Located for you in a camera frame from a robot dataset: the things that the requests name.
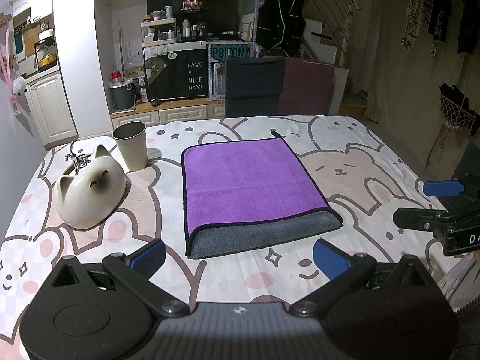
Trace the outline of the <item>white kitchen cupboard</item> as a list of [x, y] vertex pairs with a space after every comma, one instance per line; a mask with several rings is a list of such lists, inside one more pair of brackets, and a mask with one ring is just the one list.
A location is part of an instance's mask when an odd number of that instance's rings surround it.
[[59, 67], [29, 77], [26, 99], [45, 147], [78, 138]]

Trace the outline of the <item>grey metal cup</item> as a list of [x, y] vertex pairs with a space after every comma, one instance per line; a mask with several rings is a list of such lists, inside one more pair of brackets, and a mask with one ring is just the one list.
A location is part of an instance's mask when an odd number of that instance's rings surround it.
[[112, 137], [131, 172], [138, 172], [147, 166], [146, 125], [142, 121], [132, 121], [116, 127]]

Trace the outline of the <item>black hanging jacket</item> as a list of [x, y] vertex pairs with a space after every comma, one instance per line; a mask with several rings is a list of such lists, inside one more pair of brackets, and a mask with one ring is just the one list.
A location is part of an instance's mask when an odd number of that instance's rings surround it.
[[306, 20], [305, 0], [264, 0], [258, 10], [256, 43], [268, 54], [299, 58]]

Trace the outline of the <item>cat-shaped ceramic bowl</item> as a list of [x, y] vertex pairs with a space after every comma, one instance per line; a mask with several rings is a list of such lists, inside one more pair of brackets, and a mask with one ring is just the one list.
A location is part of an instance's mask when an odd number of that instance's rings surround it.
[[99, 225], [120, 205], [126, 176], [109, 151], [98, 145], [78, 171], [62, 174], [55, 183], [53, 202], [61, 219], [77, 230]]

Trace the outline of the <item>keys in cat bowl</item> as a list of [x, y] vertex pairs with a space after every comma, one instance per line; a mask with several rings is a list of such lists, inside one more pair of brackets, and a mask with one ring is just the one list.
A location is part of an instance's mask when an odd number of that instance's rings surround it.
[[90, 163], [89, 154], [83, 154], [80, 151], [75, 153], [73, 151], [74, 141], [69, 144], [69, 152], [65, 156], [65, 161], [70, 161], [72, 163], [75, 175], [79, 174], [80, 169], [87, 167]]

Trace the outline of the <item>white tiered shelf rack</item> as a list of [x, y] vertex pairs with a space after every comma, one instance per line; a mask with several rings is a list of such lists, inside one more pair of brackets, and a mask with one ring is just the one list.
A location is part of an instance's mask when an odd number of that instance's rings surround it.
[[176, 18], [143, 21], [142, 47], [170, 45], [177, 42]]

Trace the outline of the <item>dark hanging clothes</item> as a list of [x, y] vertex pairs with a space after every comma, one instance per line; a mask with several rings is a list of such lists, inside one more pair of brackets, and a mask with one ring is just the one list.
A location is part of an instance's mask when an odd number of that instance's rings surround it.
[[448, 38], [456, 6], [460, 5], [457, 52], [472, 55], [479, 48], [479, 0], [408, 0], [406, 23], [400, 44], [411, 50], [422, 29], [432, 37], [430, 55], [438, 55], [439, 43]]

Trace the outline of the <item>purple and grey towel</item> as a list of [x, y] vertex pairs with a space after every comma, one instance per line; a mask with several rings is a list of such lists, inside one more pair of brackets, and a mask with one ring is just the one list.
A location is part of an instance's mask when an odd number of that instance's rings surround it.
[[187, 258], [259, 250], [343, 226], [278, 133], [194, 145], [181, 165]]

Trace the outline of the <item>dark grey trash bin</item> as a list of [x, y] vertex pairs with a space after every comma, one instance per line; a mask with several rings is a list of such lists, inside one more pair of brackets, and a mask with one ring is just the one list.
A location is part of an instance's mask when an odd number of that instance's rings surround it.
[[135, 91], [133, 83], [124, 83], [111, 87], [112, 101], [116, 111], [130, 109], [135, 105]]

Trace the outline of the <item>maroon board panel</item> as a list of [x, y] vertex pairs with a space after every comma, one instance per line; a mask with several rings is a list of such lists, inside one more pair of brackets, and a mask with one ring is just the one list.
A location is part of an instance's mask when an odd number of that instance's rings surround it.
[[278, 114], [326, 115], [333, 92], [335, 67], [329, 63], [286, 58]]

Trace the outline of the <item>dark upholstered chair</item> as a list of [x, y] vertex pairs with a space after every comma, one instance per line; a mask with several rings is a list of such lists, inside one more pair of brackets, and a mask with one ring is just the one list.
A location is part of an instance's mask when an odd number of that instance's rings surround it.
[[224, 117], [277, 115], [286, 64], [283, 57], [227, 59]]

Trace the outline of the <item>black have-a-nice-day curtain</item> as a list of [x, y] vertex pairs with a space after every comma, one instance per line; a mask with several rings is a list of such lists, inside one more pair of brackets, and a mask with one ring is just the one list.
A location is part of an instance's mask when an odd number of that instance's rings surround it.
[[146, 93], [150, 101], [208, 96], [205, 47], [178, 49], [174, 44], [143, 49]]

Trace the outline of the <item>white wooden cabinet bench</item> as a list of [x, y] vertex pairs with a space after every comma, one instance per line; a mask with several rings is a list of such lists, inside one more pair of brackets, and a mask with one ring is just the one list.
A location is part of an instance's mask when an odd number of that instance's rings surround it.
[[155, 126], [173, 121], [219, 119], [223, 116], [224, 100], [210, 100], [208, 97], [169, 100], [158, 106], [142, 102], [110, 115], [114, 128], [131, 121], [142, 121], [147, 126]]

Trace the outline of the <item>hanging net bag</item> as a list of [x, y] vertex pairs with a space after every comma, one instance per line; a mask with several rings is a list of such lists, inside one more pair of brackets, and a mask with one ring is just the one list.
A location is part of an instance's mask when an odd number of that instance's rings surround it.
[[468, 131], [475, 136], [479, 131], [479, 113], [470, 107], [470, 99], [456, 85], [443, 83], [439, 90], [443, 124], [454, 133]]

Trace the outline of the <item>teal poison sign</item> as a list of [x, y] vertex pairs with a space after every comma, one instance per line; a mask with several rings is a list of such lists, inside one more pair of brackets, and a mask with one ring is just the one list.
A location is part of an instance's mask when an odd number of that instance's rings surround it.
[[250, 54], [250, 47], [247, 44], [211, 44], [210, 56], [214, 60], [225, 60], [228, 58], [244, 58]]

